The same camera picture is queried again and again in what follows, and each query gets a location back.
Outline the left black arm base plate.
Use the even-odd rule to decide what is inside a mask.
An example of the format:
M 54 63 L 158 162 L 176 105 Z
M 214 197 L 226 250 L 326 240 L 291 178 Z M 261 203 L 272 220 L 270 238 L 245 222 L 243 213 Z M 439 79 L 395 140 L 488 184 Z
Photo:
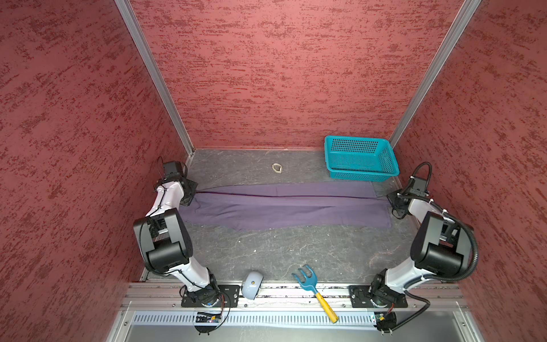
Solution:
M 182 295 L 182 308 L 221 309 L 237 307 L 241 286 L 221 284 L 217 290 L 200 289 L 197 292 L 185 292 Z

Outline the teal plastic basket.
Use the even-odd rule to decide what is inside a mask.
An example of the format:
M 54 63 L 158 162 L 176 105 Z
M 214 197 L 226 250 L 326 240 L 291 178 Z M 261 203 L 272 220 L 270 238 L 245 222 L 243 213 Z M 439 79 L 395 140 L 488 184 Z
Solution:
M 324 154 L 333 179 L 384 182 L 400 174 L 393 149 L 385 139 L 328 135 Z

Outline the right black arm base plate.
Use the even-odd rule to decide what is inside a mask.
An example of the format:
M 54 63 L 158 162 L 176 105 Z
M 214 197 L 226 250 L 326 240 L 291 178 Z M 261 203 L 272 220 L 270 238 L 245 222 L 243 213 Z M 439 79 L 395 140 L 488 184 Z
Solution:
M 371 289 L 370 285 L 350 285 L 348 287 L 352 307 L 366 309 L 404 309 L 408 307 L 406 296 L 387 286 Z

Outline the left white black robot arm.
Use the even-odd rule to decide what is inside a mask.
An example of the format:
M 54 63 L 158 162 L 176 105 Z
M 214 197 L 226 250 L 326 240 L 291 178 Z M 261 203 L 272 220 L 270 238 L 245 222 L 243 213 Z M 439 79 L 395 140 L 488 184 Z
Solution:
M 212 272 L 194 258 L 192 240 L 179 213 L 191 204 L 197 184 L 183 176 L 165 176 L 156 185 L 152 209 L 135 220 L 133 230 L 148 272 L 173 276 L 185 285 L 189 300 L 211 307 L 222 298 Z

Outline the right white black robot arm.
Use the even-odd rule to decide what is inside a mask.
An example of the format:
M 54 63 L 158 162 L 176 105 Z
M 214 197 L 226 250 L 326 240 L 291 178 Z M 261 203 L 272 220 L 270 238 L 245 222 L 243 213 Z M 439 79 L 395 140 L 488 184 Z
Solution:
M 373 306 L 399 305 L 413 287 L 438 280 L 458 282 L 477 268 L 479 249 L 473 229 L 429 197 L 395 191 L 387 196 L 395 212 L 416 218 L 420 228 L 410 256 L 375 276 L 368 290 Z

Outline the purple trousers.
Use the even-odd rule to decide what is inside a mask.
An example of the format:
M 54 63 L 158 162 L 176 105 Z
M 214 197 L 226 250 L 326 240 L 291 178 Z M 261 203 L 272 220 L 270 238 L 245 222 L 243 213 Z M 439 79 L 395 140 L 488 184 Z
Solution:
M 184 222 L 237 231 L 344 225 L 389 229 L 390 204 L 370 182 L 312 182 L 232 185 L 199 191 Z

